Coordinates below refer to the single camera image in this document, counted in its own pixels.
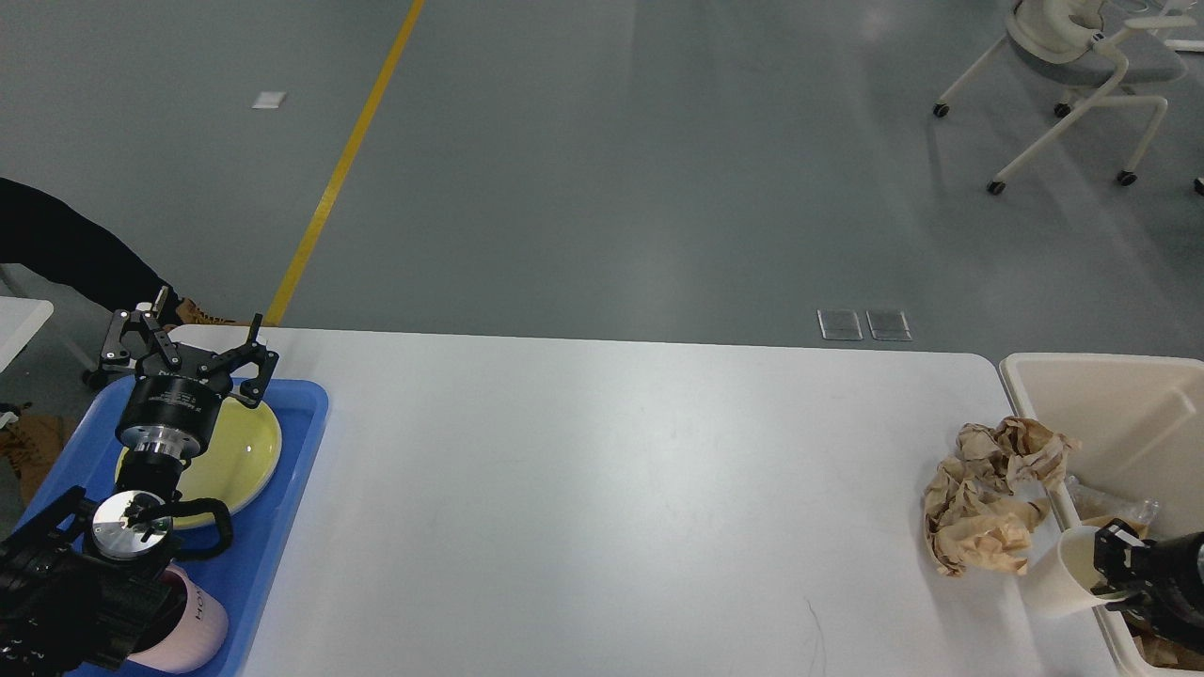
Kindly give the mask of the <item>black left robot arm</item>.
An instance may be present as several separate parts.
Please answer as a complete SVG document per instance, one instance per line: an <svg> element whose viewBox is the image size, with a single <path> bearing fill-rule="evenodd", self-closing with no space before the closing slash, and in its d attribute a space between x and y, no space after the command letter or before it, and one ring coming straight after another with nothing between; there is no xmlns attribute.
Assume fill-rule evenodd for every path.
<svg viewBox="0 0 1204 677"><path fill-rule="evenodd" d="M183 595L163 581L173 560L219 557L234 543L228 504L178 490L207 451L222 404L254 410L278 355L259 343L216 353L170 338L158 308L116 311L100 367L132 373L116 438L126 449L110 498L72 487L2 542L2 673L61 676L119 669L143 650Z"/></svg>

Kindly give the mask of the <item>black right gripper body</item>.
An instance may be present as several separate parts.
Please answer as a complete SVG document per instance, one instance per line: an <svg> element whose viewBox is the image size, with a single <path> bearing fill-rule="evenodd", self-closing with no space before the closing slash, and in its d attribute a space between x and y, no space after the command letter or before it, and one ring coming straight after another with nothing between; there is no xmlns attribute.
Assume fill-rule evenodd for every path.
<svg viewBox="0 0 1204 677"><path fill-rule="evenodd" d="M1203 652L1203 534L1147 543L1133 552L1135 577L1147 595L1141 617L1159 638Z"/></svg>

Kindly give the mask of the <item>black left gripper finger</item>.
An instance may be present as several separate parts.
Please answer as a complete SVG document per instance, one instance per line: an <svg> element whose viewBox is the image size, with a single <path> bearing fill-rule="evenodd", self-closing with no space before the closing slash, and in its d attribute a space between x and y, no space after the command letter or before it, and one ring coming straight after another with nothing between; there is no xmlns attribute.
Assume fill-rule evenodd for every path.
<svg viewBox="0 0 1204 677"><path fill-rule="evenodd" d="M183 377L181 351L169 347L163 323L166 304L138 304L134 311L117 310L104 330L99 351L99 373L172 373Z"/></svg>
<svg viewBox="0 0 1204 677"><path fill-rule="evenodd" d="M279 354L259 342L262 326L262 314L254 314L244 343L223 353L209 353L199 359L195 373L197 379L222 399L232 396L246 408L254 410L262 402L268 388ZM246 377L240 385L234 383L234 373L241 367L253 365L255 373Z"/></svg>

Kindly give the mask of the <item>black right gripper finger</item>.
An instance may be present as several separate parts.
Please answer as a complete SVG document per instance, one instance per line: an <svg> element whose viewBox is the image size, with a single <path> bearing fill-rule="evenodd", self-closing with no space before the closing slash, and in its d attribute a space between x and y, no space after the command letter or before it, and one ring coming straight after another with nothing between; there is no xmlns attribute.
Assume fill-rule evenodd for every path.
<svg viewBox="0 0 1204 677"><path fill-rule="evenodd" d="M1093 566L1100 573L1100 579L1091 587L1093 594L1131 594L1140 588L1149 543L1138 536L1135 528L1122 519L1111 519L1097 528L1093 548Z"/></svg>
<svg viewBox="0 0 1204 677"><path fill-rule="evenodd" d="M1161 600L1149 590L1105 604L1106 611L1122 614L1133 631L1158 631L1161 629Z"/></svg>

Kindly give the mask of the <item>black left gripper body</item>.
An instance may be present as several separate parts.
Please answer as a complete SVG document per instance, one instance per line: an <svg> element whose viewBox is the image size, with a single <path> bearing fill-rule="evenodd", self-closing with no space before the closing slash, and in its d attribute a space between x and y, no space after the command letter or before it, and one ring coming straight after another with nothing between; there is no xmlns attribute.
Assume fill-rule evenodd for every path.
<svg viewBox="0 0 1204 677"><path fill-rule="evenodd" d="M134 373L130 396L116 426L126 449L150 449L177 460L207 451L222 402L231 392L228 373Z"/></svg>

